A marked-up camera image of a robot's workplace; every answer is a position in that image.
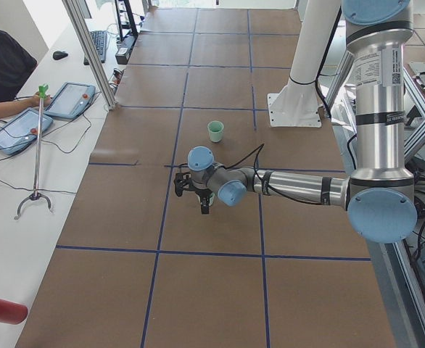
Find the person hand on grabber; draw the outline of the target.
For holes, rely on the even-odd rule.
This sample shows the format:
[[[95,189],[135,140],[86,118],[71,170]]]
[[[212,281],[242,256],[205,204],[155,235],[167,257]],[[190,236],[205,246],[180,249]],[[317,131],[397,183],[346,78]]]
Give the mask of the person hand on grabber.
[[[40,93],[36,92],[28,99],[28,105],[29,107],[39,107],[40,102],[43,102],[44,106],[47,107],[51,104],[51,101],[52,97],[49,94],[43,99],[40,97]]]

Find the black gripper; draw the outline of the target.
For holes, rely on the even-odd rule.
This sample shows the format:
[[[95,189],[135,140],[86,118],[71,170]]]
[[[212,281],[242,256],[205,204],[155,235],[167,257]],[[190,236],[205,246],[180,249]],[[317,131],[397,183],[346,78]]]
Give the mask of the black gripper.
[[[201,213],[202,214],[208,214],[210,211],[210,205],[214,202],[214,193],[209,190],[197,190],[195,191],[195,194],[197,195],[198,202],[200,203]]]

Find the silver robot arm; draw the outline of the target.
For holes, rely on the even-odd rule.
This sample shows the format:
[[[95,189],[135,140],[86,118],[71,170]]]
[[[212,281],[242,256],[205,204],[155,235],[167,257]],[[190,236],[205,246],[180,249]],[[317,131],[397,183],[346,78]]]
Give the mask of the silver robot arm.
[[[203,213],[210,199],[233,206],[247,192],[279,195],[304,204],[336,205],[354,230],[376,243],[409,236],[417,221],[414,179],[405,168],[403,47],[413,33],[412,1],[309,1],[287,84],[268,95],[273,126],[314,126],[317,79],[331,35],[347,22],[346,47],[353,56],[357,165],[348,178],[226,167],[205,146],[188,155],[176,175],[177,195],[193,191]]]

